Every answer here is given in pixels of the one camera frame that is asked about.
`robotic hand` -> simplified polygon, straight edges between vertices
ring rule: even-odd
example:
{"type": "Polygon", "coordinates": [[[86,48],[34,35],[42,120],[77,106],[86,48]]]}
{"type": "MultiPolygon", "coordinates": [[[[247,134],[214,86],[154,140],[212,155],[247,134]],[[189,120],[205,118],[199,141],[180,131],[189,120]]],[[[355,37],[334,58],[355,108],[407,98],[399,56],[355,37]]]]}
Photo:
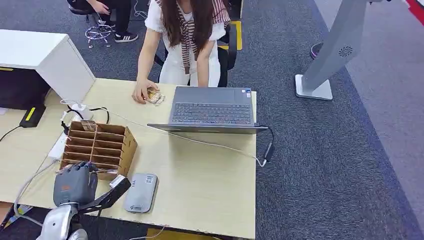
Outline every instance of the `robotic hand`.
{"type": "Polygon", "coordinates": [[[37,240],[88,240],[80,224],[80,214],[110,208],[130,187],[130,181],[118,175],[113,188],[95,200],[97,167],[81,162],[65,168],[54,181],[53,201],[57,208],[45,217],[37,240]]]}

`black chair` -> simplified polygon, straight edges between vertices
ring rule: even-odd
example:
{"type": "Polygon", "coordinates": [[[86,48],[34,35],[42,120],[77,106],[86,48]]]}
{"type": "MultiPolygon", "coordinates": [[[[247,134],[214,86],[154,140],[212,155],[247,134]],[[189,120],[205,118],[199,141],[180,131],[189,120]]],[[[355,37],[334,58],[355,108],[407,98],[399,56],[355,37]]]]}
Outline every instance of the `black chair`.
{"type": "Polygon", "coordinates": [[[85,21],[87,23],[90,23],[89,15],[91,15],[92,20],[94,21],[94,26],[85,31],[85,37],[88,39],[88,48],[93,48],[92,40],[102,39],[106,43],[107,48],[111,47],[106,38],[113,32],[112,27],[99,24],[96,18],[96,16],[99,17],[99,14],[91,6],[88,6],[86,9],[76,9],[69,5],[69,10],[71,13],[76,15],[85,15],[85,21]]]}
{"type": "MultiPolygon", "coordinates": [[[[231,70],[234,68],[234,65],[236,64],[236,58],[237,58],[236,25],[228,24],[228,26],[225,28],[225,31],[226,31],[226,34],[218,40],[220,42],[228,44],[228,50],[225,50],[219,47],[219,44],[218,44],[218,61],[221,65],[221,77],[219,78],[219,83],[218,83],[219,88],[227,87],[228,70],[231,70]]],[[[168,51],[165,49],[165,60],[167,56],[168,56],[168,51]]],[[[165,60],[162,60],[157,54],[154,56],[154,62],[160,65],[161,67],[164,66],[165,60]]]]}

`fan vent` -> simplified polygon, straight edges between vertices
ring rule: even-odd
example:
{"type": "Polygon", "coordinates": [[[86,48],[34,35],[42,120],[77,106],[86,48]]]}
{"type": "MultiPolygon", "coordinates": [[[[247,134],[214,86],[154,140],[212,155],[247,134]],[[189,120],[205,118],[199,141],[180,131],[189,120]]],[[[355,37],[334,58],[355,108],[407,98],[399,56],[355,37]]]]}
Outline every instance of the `fan vent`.
{"type": "Polygon", "coordinates": [[[338,51],[338,55],[340,57],[345,58],[345,57],[350,56],[353,52],[354,52],[354,49],[351,46],[348,45],[348,46],[344,46],[342,49],[340,49],[338,51]]]}

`laptop keyboard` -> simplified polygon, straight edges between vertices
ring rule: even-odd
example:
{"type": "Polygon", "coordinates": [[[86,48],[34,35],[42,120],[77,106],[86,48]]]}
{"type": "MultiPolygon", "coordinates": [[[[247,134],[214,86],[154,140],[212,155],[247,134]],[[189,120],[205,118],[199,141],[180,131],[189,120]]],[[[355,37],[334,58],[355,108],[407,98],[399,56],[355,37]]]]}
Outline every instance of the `laptop keyboard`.
{"type": "Polygon", "coordinates": [[[251,107],[249,104],[176,103],[172,123],[249,125],[251,107]]]}

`white cable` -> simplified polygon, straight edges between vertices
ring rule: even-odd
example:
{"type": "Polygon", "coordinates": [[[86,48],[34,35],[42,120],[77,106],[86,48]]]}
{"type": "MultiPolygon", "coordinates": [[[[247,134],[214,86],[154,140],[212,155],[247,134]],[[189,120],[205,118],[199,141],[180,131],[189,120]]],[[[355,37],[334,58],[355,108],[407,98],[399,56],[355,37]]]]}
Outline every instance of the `white cable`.
{"type": "Polygon", "coordinates": [[[24,194],[24,192],[25,192],[25,190],[27,189],[27,187],[30,185],[30,183],[31,183],[31,181],[37,176],[37,175],[39,175],[40,173],[42,173],[44,170],[46,170],[46,169],[48,169],[50,166],[52,166],[54,163],[56,163],[58,160],[57,159],[54,159],[53,161],[51,161],[51,163],[49,163],[47,166],[45,166],[45,167],[43,167],[41,170],[40,170],[40,168],[41,168],[41,166],[43,165],[43,163],[44,163],[44,161],[43,161],[43,163],[40,165],[40,167],[37,169],[37,171],[20,187],[20,189],[19,189],[19,192],[18,192],[18,194],[17,194],[17,196],[16,196],[16,200],[14,201],[14,203],[13,203],[13,210],[14,210],[14,214],[16,215],[16,216],[18,216],[18,217],[21,217],[21,218],[24,218],[24,219],[27,219],[27,220],[30,220],[31,222],[33,222],[33,223],[35,223],[35,224],[37,224],[37,225],[39,225],[40,227],[43,227],[43,224],[42,223],[40,223],[39,221],[37,221],[37,220],[35,220],[35,219],[32,219],[31,217],[29,217],[29,216],[25,216],[25,215],[22,215],[22,214],[20,214],[19,212],[18,212],[18,203],[19,203],[19,200],[21,199],[21,197],[22,197],[22,195],[24,194]]]}
{"type": "MultiPolygon", "coordinates": [[[[67,105],[67,104],[69,104],[69,101],[71,103],[73,103],[73,104],[84,104],[84,105],[87,105],[86,103],[77,102],[77,101],[73,101],[73,100],[69,100],[69,99],[62,99],[62,100],[60,100],[60,103],[67,105]]],[[[249,157],[254,158],[257,161],[257,163],[259,164],[260,167],[265,166],[265,164],[267,163],[267,160],[266,159],[264,159],[263,162],[261,163],[259,161],[259,159],[255,155],[252,155],[252,154],[250,154],[248,152],[245,152],[245,151],[242,151],[242,150],[239,150],[239,149],[235,149],[235,148],[232,148],[232,147],[229,147],[229,146],[219,145],[219,144],[215,144],[215,143],[209,143],[209,142],[205,142],[205,141],[194,140],[194,139],[191,139],[191,138],[188,138],[188,137],[177,135],[177,134],[172,133],[172,132],[167,132],[167,131],[162,130],[162,129],[158,129],[158,128],[154,128],[154,127],[151,127],[151,126],[147,126],[147,125],[144,125],[144,124],[141,124],[141,123],[132,121],[132,120],[130,120],[130,119],[124,117],[124,116],[121,116],[121,115],[119,115],[119,114],[117,114],[117,113],[115,113],[113,111],[110,111],[108,109],[105,109],[104,107],[90,106],[90,105],[87,105],[87,106],[89,106],[89,108],[100,108],[100,109],[103,109],[104,111],[109,112],[110,114],[116,115],[116,116],[118,116],[118,117],[120,117],[120,118],[122,118],[122,119],[124,119],[124,120],[126,120],[126,121],[128,121],[130,123],[132,123],[132,124],[135,124],[135,125],[138,125],[138,126],[142,126],[142,127],[145,127],[145,128],[149,128],[149,129],[154,129],[154,130],[161,131],[161,132],[165,132],[165,133],[168,133],[169,135],[172,135],[172,136],[175,136],[175,137],[178,137],[180,139],[184,139],[184,140],[187,140],[187,141],[190,141],[190,142],[193,142],[193,143],[205,144],[205,145],[208,145],[208,146],[225,148],[225,149],[233,150],[233,151],[238,152],[238,153],[242,153],[244,155],[247,155],[249,157]]]]}
{"type": "Polygon", "coordinates": [[[135,17],[142,17],[143,19],[147,19],[147,12],[145,11],[137,11],[137,4],[139,4],[139,0],[135,0],[134,4],[134,16],[135,17]]]}
{"type": "Polygon", "coordinates": [[[141,236],[141,237],[134,237],[134,238],[130,238],[128,240],[137,240],[137,239],[152,239],[152,238],[156,238],[157,236],[159,236],[159,234],[162,233],[162,231],[165,229],[165,226],[162,227],[162,230],[160,230],[160,232],[156,233],[156,235],[154,236],[141,236]]]}

